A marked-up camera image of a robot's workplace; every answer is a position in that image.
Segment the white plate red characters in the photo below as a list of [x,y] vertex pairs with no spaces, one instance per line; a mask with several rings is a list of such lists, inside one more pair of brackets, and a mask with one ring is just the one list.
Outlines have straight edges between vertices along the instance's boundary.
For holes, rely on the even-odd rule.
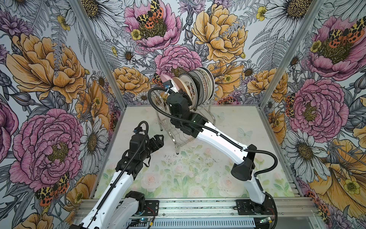
[[188,94],[190,95],[192,101],[190,109],[193,110],[196,108],[198,102],[198,91],[196,85],[192,78],[187,74],[182,74],[179,78],[185,83],[186,87],[188,88]]

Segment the dark square floral plate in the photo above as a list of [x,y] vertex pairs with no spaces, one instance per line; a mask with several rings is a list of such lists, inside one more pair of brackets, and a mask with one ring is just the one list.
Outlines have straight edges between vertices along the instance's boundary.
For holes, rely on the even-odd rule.
[[197,100],[197,106],[200,106],[204,100],[204,84],[202,79],[200,78],[200,75],[198,74],[198,72],[196,70],[193,71],[189,71],[188,74],[190,75],[190,77],[192,78],[197,92],[198,92],[198,100]]

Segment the white plate black emblem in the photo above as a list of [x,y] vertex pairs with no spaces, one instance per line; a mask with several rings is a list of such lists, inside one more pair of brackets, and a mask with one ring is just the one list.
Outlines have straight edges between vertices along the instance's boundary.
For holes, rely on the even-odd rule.
[[207,75],[207,72],[202,68],[197,68],[196,71],[203,84],[204,99],[203,99],[202,103],[204,104],[207,101],[208,92],[209,92],[208,91],[208,75]]

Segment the white plate orange sunburst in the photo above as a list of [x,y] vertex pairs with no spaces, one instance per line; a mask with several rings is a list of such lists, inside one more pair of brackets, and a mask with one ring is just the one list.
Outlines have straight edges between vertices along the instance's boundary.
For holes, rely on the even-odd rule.
[[209,76],[208,76],[208,98],[210,97],[210,92],[211,92],[211,86],[210,86],[210,81],[209,81]]

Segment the white plate green red rim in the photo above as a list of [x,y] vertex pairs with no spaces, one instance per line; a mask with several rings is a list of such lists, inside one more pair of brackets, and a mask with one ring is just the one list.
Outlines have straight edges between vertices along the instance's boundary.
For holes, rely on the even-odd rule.
[[215,93],[215,81],[214,81],[214,76],[212,75],[212,73],[204,67],[204,70],[207,72],[208,76],[209,76],[209,81],[210,81],[210,86],[211,86],[211,92],[210,92],[210,97],[208,98],[208,100],[211,100],[214,96]]

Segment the beige round plate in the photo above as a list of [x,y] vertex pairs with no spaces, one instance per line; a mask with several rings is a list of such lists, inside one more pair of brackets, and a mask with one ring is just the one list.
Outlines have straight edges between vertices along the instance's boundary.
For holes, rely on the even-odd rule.
[[180,80],[180,78],[173,77],[173,78],[171,79],[171,82],[172,82],[172,85],[173,85],[172,90],[173,90],[174,92],[177,92],[177,93],[186,93],[186,94],[187,94],[186,86],[185,86],[185,85],[184,85],[184,83]]

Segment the pink round plate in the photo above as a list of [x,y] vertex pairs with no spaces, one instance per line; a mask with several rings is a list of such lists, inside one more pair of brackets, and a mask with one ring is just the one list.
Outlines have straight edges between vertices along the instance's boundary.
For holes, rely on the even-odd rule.
[[166,75],[166,74],[160,74],[160,78],[162,80],[162,82],[164,83],[165,81],[171,80],[171,77]]

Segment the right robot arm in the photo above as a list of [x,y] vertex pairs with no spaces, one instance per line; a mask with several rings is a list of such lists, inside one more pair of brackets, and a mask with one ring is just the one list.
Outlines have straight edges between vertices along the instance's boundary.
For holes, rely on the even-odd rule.
[[[258,150],[254,145],[246,146],[235,141],[217,129],[202,115],[191,112],[189,105],[192,101],[187,93],[170,92],[166,102],[170,112],[168,117],[174,127],[186,135],[214,146],[234,162],[231,175],[244,182],[250,198],[247,204],[249,210],[255,214],[264,214],[266,210],[272,210],[276,214],[275,201],[270,194],[264,191],[257,176],[274,170],[278,165],[277,157],[271,152]],[[254,159],[256,154],[270,156],[274,161],[273,165],[255,172]]]

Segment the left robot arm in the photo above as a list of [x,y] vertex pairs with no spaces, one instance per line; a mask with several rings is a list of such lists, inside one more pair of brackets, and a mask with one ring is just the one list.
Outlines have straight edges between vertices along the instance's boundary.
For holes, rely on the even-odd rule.
[[71,229],[121,229],[134,215],[142,215],[146,208],[145,195],[141,192],[126,191],[134,182],[151,154],[164,146],[164,136],[149,138],[136,133],[130,140],[129,149],[117,163],[112,180],[102,197],[78,225]]

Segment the chrome two-tier dish rack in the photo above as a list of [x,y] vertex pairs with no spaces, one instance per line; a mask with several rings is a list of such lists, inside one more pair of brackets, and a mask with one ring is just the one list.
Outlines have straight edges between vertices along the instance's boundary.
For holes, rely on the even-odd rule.
[[[156,91],[165,91],[168,93],[165,102],[168,111],[161,109],[154,102],[153,94]],[[204,130],[212,130],[211,127],[206,126],[206,124],[209,123],[209,120],[206,117],[190,110],[189,106],[192,104],[192,101],[183,90],[174,92],[170,88],[154,87],[148,91],[148,101],[157,113],[167,117],[170,120],[170,123],[175,128],[181,130],[185,135],[197,138]]]

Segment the green circuit board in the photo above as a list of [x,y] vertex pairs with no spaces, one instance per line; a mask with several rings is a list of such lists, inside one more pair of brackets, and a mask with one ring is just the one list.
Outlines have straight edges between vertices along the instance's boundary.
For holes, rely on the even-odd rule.
[[150,228],[152,226],[152,224],[153,224],[152,221],[149,220],[148,218],[133,219],[127,228],[135,227],[135,226],[137,226],[137,227],[147,226],[148,228]]

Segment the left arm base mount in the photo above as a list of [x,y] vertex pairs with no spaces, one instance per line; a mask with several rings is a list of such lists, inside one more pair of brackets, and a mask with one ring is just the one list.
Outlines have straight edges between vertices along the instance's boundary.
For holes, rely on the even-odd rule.
[[140,216],[158,216],[159,212],[159,200],[144,200],[138,202],[138,209],[133,216],[140,217]]

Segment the aluminium front rail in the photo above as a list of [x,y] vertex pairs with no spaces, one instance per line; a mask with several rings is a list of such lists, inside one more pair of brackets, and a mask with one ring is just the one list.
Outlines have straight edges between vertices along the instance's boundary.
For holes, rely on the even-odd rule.
[[[310,198],[274,198],[274,215],[239,215],[236,198],[146,199],[159,200],[158,216],[132,216],[121,229],[323,229]],[[96,204],[86,200],[73,224],[78,225]],[[133,219],[148,218],[152,226],[128,227]]]

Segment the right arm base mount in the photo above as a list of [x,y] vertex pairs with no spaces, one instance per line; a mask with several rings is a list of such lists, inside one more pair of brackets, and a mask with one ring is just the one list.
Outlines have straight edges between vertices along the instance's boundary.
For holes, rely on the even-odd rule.
[[235,201],[234,210],[239,215],[274,215],[275,210],[270,199],[265,199],[263,204],[258,204],[250,199],[237,199]]

